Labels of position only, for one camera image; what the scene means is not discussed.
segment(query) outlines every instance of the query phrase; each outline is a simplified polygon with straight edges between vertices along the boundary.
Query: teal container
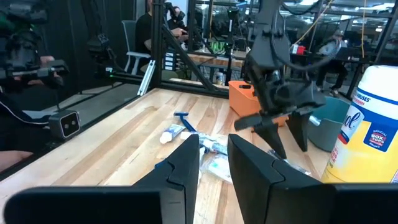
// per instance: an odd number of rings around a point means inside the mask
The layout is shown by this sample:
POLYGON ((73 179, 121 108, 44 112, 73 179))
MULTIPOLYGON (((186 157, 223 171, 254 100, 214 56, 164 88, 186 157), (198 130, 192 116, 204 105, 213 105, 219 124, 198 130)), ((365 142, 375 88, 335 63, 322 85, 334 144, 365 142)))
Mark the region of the teal container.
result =
POLYGON ((308 139, 316 147, 331 152, 349 108, 349 103, 326 97, 326 104, 313 112, 308 122, 308 139))

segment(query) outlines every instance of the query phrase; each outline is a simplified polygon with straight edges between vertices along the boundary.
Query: orange container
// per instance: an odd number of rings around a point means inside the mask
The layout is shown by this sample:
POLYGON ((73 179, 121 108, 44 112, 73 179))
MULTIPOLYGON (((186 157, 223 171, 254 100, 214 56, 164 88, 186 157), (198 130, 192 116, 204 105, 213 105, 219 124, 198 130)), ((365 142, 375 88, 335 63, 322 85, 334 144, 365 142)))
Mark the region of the orange container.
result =
MULTIPOLYGON (((241 85, 248 85, 245 81, 230 81, 229 83, 229 106, 237 112, 240 117, 258 113, 261 110, 259 100, 254 96, 254 88, 240 88, 241 85)), ((274 119, 280 127, 285 124, 288 118, 281 116, 274 119)))

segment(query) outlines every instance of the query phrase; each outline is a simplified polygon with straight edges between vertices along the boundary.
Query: disinfecting wipes container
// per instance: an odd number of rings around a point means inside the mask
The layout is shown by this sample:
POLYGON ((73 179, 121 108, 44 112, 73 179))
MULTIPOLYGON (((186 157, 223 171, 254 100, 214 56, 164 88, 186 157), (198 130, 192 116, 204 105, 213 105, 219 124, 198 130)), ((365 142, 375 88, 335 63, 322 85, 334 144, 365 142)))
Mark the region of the disinfecting wipes container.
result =
POLYGON ((358 85, 323 182, 398 183, 398 67, 371 66, 358 85))

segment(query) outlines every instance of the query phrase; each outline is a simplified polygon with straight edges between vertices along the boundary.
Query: person sitting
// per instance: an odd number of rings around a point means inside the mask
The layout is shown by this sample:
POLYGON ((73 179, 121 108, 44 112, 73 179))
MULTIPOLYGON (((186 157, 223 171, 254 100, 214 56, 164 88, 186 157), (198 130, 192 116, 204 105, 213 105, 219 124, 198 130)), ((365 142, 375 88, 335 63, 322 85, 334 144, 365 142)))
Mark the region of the person sitting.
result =
MULTIPOLYGON (((136 24, 136 52, 143 53, 143 54, 150 54, 151 51, 151 29, 152 29, 152 0, 147 0, 148 7, 149 7, 149 12, 138 18, 137 24, 136 24)), ((174 28, 171 30, 173 35, 178 38, 186 38, 187 31, 181 29, 181 28, 174 28)), ((148 63, 150 62, 150 58, 142 58, 139 61, 138 67, 140 70, 145 73, 147 70, 148 63)), ((178 75, 175 72, 170 72, 164 70, 162 72, 162 78, 163 79, 170 79, 170 78, 178 78, 178 75)))
MULTIPOLYGON (((341 30, 336 30, 332 38, 321 47, 319 53, 324 56, 330 56, 335 54, 336 41, 340 41, 341 47, 347 47, 346 42, 343 41, 344 32, 341 30)), ((323 81, 325 80, 326 73, 330 70, 338 73, 338 78, 336 83, 331 87, 330 95, 333 97, 338 96, 338 90, 343 85, 344 79, 347 76, 347 69, 344 67, 343 62, 338 60, 332 60, 328 64, 320 67, 317 79, 317 91, 323 91, 323 81)))

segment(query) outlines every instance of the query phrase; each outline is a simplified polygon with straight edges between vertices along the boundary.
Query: floor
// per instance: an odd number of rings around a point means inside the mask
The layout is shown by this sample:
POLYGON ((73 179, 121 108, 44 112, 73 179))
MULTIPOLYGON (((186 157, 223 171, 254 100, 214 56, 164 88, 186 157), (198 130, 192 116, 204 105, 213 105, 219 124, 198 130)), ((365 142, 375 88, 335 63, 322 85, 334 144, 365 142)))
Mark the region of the floor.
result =
MULTIPOLYGON (((80 100, 87 99, 82 103, 76 104, 67 108, 68 110, 74 110, 79 112, 81 119, 81 125, 89 123, 90 121, 100 117, 106 112, 116 108, 117 106, 133 99, 137 96, 139 86, 131 84, 116 83, 113 87, 104 86, 101 88, 95 88, 92 90, 85 90, 83 94, 76 94, 59 104, 60 108, 66 108, 69 105, 75 104, 80 100), (98 93, 106 91, 100 95, 94 96, 98 93)), ((46 112, 52 112, 57 109, 57 106, 47 108, 46 112)))

